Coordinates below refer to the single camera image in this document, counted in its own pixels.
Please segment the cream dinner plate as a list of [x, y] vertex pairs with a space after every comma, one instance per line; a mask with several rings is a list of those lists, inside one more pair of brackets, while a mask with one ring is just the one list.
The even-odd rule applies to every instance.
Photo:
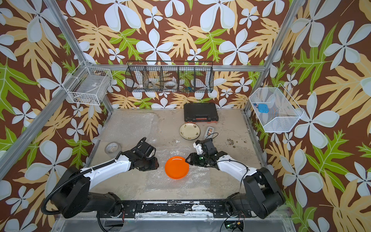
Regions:
[[194, 123], [185, 123], [180, 127], [179, 133], [186, 140], [195, 140], [200, 136], [201, 130]]

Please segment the orange plastic plate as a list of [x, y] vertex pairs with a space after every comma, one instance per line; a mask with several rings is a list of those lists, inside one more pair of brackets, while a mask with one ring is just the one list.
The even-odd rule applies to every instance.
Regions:
[[184, 157], [174, 156], [165, 164], [166, 175], [175, 180], [183, 179], [189, 172], [189, 164]]

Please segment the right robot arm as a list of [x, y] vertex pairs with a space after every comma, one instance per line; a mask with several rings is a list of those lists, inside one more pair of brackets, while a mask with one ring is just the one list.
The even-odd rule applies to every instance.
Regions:
[[225, 200], [228, 214], [242, 213], [247, 218], [265, 219], [285, 204], [283, 192], [267, 168], [249, 167], [226, 152], [218, 151], [211, 138], [197, 140], [193, 147], [196, 151], [186, 158], [186, 163], [215, 168], [237, 179], [244, 187], [244, 193], [232, 194]]

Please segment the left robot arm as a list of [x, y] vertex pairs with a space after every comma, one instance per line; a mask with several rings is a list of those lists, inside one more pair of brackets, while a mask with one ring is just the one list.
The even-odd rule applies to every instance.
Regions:
[[69, 168], [41, 204], [44, 215], [61, 214], [72, 218], [79, 213], [96, 211], [112, 217], [122, 211], [122, 200], [114, 193], [91, 192], [99, 183], [131, 170], [141, 172], [159, 167], [156, 148], [142, 138], [130, 150], [120, 151], [113, 159], [89, 168]]

